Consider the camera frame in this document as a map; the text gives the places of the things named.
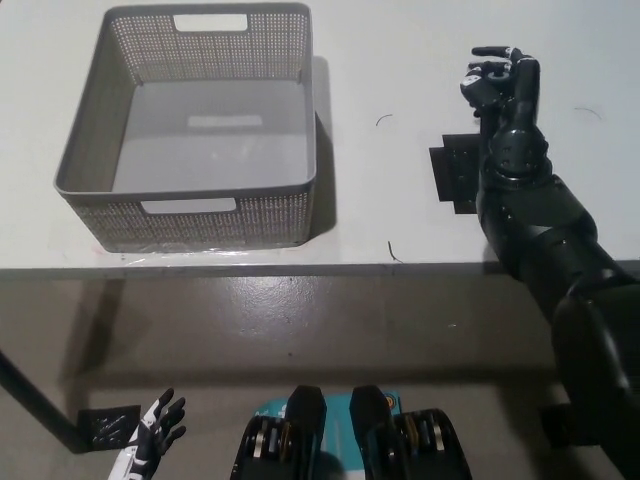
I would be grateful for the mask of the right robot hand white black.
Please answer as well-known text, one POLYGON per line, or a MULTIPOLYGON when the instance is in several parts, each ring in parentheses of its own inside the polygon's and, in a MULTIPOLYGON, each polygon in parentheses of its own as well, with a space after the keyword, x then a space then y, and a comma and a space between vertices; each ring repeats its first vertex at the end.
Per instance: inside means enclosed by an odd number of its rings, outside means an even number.
POLYGON ((471 50, 460 82, 480 120, 480 178, 487 188, 515 189, 551 175, 548 142, 537 126, 541 67, 517 47, 471 50))

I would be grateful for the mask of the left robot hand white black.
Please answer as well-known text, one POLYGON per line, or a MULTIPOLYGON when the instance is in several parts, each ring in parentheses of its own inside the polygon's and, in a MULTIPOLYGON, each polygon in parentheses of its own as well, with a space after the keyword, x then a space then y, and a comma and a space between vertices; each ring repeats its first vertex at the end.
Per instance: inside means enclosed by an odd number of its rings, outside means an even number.
POLYGON ((167 389, 142 416, 138 426, 119 452, 109 480, 151 480, 162 457, 186 433, 182 424, 186 399, 175 402, 174 389, 167 389))

